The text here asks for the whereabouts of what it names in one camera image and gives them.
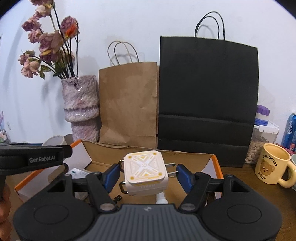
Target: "bag handle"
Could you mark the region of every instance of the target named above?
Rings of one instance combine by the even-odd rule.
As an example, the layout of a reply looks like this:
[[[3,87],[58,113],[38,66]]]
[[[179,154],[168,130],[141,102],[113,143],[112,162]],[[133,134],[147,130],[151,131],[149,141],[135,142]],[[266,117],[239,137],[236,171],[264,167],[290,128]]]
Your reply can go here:
[[[204,20],[204,18],[208,15],[208,14],[210,14],[210,13],[217,13],[219,16],[220,16],[220,18],[221,18],[221,20],[222,20],[222,25],[223,25],[223,40],[225,40],[225,25],[224,25],[224,21],[223,21],[223,18],[222,18],[222,16],[220,15],[220,13],[218,13],[218,12],[216,12],[216,11],[211,11],[211,12],[208,12],[200,21],[199,21],[199,23],[197,24],[198,26],[199,26],[199,24]]]
[[[109,54],[110,46],[111,46],[113,43],[117,43],[117,44],[115,45],[113,51],[114,51],[114,55],[115,55],[116,62],[117,62],[118,65],[120,65],[120,63],[119,63],[119,61],[118,61],[118,58],[117,58],[117,55],[116,55],[116,52],[115,52],[115,48],[116,48],[117,45],[120,44],[120,43],[123,44],[124,47],[126,48],[126,51],[128,52],[128,55],[129,55],[129,57],[130,57],[132,63],[133,63],[133,60],[132,60],[131,54],[130,54],[130,52],[129,52],[129,50],[128,50],[128,47],[126,46],[126,44],[129,44],[129,45],[133,48],[133,50],[134,50],[135,53],[136,53],[137,60],[138,60],[138,62],[140,62],[140,61],[139,61],[139,56],[138,56],[138,54],[137,54],[137,51],[135,50],[135,48],[133,47],[133,45],[131,45],[129,42],[115,40],[115,41],[113,41],[112,43],[110,43],[110,45],[108,46],[108,49],[107,49],[108,57],[109,57],[111,63],[113,64],[113,66],[115,66],[115,64],[114,64],[114,62],[112,61],[112,59],[111,59],[111,57],[110,57],[110,54]]]
[[[217,38],[217,39],[219,39],[219,37],[220,37],[220,27],[219,27],[219,23],[218,23],[217,19],[215,19],[215,18],[212,17],[212,16],[206,16],[206,17],[203,17],[202,20],[199,21],[199,23],[196,25],[196,28],[195,28],[195,37],[197,37],[197,31],[198,31],[198,28],[200,27],[200,24],[201,24],[202,21],[203,21],[204,19],[206,19],[206,18],[213,18],[213,19],[216,21],[217,26],[218,26],[218,38]]]

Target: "white wall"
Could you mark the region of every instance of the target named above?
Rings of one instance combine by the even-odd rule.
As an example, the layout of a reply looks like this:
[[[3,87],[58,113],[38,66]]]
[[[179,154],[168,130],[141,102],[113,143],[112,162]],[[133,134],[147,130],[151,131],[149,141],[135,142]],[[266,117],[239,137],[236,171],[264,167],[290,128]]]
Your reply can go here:
[[[204,14],[220,12],[227,40],[258,47],[259,103],[271,109],[270,119],[280,126],[281,141],[286,120],[296,111],[296,19],[275,1],[56,0],[56,5],[61,20],[71,15],[79,21],[80,73],[95,75],[99,68],[110,66],[106,50],[111,41],[129,41],[141,61],[159,63],[160,35],[193,36]],[[38,49],[21,28],[34,9],[29,0],[22,0],[0,20],[0,110],[10,122],[8,133],[15,142],[43,142],[71,132],[70,123],[64,120],[60,79],[26,79],[20,74],[17,59],[21,50]],[[41,23],[51,31],[49,18]],[[203,27],[199,36],[215,37],[213,20],[206,19],[204,24],[213,33]]]

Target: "blue can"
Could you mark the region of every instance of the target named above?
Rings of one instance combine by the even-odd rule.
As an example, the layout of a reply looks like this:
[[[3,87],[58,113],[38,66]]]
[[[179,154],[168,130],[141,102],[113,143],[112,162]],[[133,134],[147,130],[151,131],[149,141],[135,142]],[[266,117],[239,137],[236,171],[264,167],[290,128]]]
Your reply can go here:
[[[284,146],[285,148],[291,151],[295,151],[295,147],[296,147],[296,114],[295,113],[292,113],[289,116],[282,146]]]

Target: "yellow mug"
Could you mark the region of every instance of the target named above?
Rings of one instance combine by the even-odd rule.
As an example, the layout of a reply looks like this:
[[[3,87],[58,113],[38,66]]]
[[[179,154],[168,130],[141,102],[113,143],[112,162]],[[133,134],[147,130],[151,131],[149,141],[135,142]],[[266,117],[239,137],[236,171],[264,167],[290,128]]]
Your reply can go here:
[[[263,145],[259,156],[255,174],[263,182],[268,184],[279,184],[284,188],[290,188],[296,183],[296,166],[290,162],[290,154],[282,147],[266,143]],[[286,168],[291,169],[291,177],[285,181],[282,176]]]

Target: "butterbear text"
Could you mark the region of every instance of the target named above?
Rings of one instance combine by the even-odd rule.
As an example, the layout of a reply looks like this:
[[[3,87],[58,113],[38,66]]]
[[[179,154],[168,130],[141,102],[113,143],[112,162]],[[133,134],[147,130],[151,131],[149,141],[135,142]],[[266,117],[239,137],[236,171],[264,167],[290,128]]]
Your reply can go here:
[[[263,155],[263,158],[265,158],[265,157],[268,158],[268,159],[270,159],[274,163],[274,165],[277,166],[276,161],[271,156],[269,156],[269,155]]]

